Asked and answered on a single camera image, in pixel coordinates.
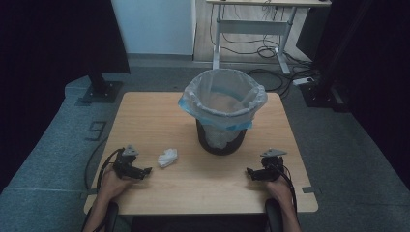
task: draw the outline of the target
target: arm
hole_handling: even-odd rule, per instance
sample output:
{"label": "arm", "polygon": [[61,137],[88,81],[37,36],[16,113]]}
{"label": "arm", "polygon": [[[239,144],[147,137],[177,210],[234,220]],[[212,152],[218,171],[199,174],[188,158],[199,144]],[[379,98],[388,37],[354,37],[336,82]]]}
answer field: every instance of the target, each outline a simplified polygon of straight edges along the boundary
{"label": "arm", "polygon": [[94,231],[104,220],[109,202],[134,182],[133,179],[118,178],[112,169],[112,165],[109,165],[103,174],[101,189],[93,203],[93,208],[83,231]]}
{"label": "arm", "polygon": [[279,177],[274,182],[266,182],[268,192],[280,205],[283,232],[301,232],[301,226],[293,208],[292,193],[283,177]]}

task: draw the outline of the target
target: white wall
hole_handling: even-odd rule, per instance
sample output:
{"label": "white wall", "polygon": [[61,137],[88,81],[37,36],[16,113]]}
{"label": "white wall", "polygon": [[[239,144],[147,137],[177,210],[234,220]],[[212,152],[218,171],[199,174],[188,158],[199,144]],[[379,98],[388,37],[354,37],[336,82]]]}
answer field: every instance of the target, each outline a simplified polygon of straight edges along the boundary
{"label": "white wall", "polygon": [[193,55],[195,0],[112,0],[127,53]]}

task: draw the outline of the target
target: clear plastic bag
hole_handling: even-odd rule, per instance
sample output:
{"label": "clear plastic bag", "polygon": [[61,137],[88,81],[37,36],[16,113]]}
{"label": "clear plastic bag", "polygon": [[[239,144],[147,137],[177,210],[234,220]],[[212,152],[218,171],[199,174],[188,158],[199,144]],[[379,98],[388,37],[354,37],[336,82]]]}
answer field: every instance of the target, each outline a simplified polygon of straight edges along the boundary
{"label": "clear plastic bag", "polygon": [[222,149],[240,130],[252,127],[267,99],[265,88],[247,74],[218,69],[194,78],[178,104],[204,127],[209,145]]}

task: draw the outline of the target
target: crumpled paper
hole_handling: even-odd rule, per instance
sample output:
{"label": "crumpled paper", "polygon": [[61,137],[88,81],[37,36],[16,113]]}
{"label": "crumpled paper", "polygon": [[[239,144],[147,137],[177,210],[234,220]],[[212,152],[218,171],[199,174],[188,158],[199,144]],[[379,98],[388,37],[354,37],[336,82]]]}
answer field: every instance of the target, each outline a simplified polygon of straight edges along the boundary
{"label": "crumpled paper", "polygon": [[164,154],[158,157],[158,164],[160,165],[160,167],[167,167],[169,164],[171,164],[174,160],[178,158],[178,153],[176,149],[170,148],[163,152]]}

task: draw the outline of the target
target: wooden tabletop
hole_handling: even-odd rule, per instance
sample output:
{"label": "wooden tabletop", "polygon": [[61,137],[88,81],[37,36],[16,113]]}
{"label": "wooden tabletop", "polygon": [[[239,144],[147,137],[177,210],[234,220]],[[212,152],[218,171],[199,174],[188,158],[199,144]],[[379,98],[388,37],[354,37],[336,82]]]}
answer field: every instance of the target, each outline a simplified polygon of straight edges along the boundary
{"label": "wooden tabletop", "polygon": [[[261,169],[260,154],[280,149],[292,174],[299,212],[318,209],[308,174],[289,126],[281,100],[268,94],[268,102],[255,114],[241,147],[233,154],[216,156],[199,144],[195,119],[178,106],[182,93],[127,93],[124,95],[100,165],[115,150],[133,145],[139,155],[133,166],[153,167],[149,176],[126,190],[116,202],[122,215],[254,214],[264,213],[269,197],[246,168]],[[160,168],[158,157],[175,148],[178,159]],[[96,174],[92,188],[97,185]],[[96,195],[90,195],[84,212]]]}
{"label": "wooden tabletop", "polygon": [[330,7],[330,0],[207,0],[207,3],[217,5],[252,5],[252,6],[279,6],[279,7]]}

